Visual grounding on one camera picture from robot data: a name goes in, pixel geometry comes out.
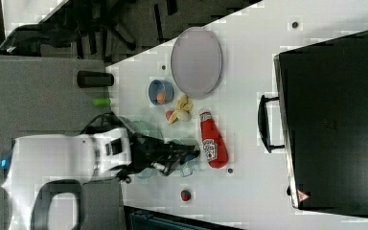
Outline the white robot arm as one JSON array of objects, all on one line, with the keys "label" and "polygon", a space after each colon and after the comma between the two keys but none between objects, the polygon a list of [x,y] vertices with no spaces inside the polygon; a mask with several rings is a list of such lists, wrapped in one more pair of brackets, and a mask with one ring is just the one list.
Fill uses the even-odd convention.
[{"label": "white robot arm", "polygon": [[117,127],[102,133],[31,135],[13,140],[2,188],[11,201],[8,230],[82,230],[82,186],[145,169],[168,176],[197,158],[197,144],[178,144]]}]

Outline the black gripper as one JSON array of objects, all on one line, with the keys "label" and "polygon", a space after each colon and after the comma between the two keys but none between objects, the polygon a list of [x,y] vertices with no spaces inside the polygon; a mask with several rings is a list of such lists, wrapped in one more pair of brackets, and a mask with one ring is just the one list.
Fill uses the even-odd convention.
[{"label": "black gripper", "polygon": [[142,134],[130,136],[129,146],[131,162],[117,173],[117,177],[126,183],[131,181],[131,174],[146,168],[157,168],[165,176],[175,171],[179,171],[181,176],[190,176],[194,172],[193,161],[200,154],[195,145],[166,144],[161,139]]}]

